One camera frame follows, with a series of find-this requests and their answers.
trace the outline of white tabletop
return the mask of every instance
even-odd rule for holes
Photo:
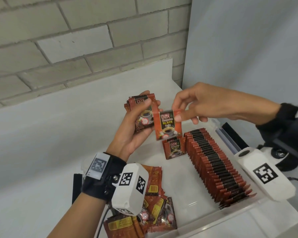
[[[170,108],[180,90],[171,76],[163,60],[0,109],[0,237],[46,237],[71,205],[81,161],[113,138],[124,99],[149,89]],[[269,201],[194,237],[276,237],[296,223],[287,201]]]

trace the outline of clear plastic container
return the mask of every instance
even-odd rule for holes
[[[197,128],[206,128],[211,137],[231,160],[234,168],[240,172],[248,184],[251,184],[251,189],[257,195],[220,210],[218,204],[215,204],[212,200],[190,158],[184,155],[166,160],[161,142],[156,141],[155,136],[151,135],[130,156],[128,163],[137,162],[162,167],[162,188],[167,196],[172,197],[178,229],[164,233],[152,233],[148,237],[190,237],[241,214],[267,199],[258,186],[241,169],[240,165],[235,161],[233,153],[216,133],[215,130],[218,128],[218,125],[217,120],[213,119],[210,119],[207,123],[199,122],[198,125],[192,124],[191,121],[185,121],[182,123],[182,130],[187,132]],[[82,162],[82,170],[84,172],[87,171],[92,161],[91,159]]]

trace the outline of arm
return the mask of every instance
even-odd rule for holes
[[[147,99],[125,115],[106,153],[127,161],[129,156],[148,138],[153,128],[144,129],[136,134],[134,132],[137,117],[150,104],[151,99]],[[105,204],[105,200],[81,193],[48,238],[93,238]]]
[[[189,109],[175,117],[176,121],[191,119],[198,124],[207,118],[229,118],[261,125],[273,120],[280,109],[271,100],[201,82],[178,92],[172,109],[186,109],[188,104]]]

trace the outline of person's left hand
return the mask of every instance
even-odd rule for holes
[[[150,91],[144,91],[140,95],[149,94]],[[151,105],[151,99],[148,98],[144,102],[137,104],[135,108],[126,113],[121,125],[119,126],[115,137],[107,149],[107,153],[115,155],[124,161],[127,161],[129,156],[142,145],[142,143],[149,137],[152,128],[146,128],[138,133],[135,133],[135,122],[142,111],[146,110]]]

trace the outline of qr code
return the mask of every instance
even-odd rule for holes
[[[141,176],[139,176],[136,190],[138,190],[140,193],[143,194],[145,190],[145,184],[146,184],[146,181]]]
[[[123,214],[126,214],[126,215],[133,215],[133,213],[131,213],[129,210],[127,209],[120,209],[120,208],[117,208],[117,210]]]
[[[264,184],[278,177],[278,175],[272,170],[272,168],[270,168],[267,163],[254,169],[253,172]]]
[[[91,170],[102,173],[106,167],[107,161],[95,158],[94,162],[91,165]]]
[[[123,173],[119,185],[129,185],[132,177],[131,173]]]

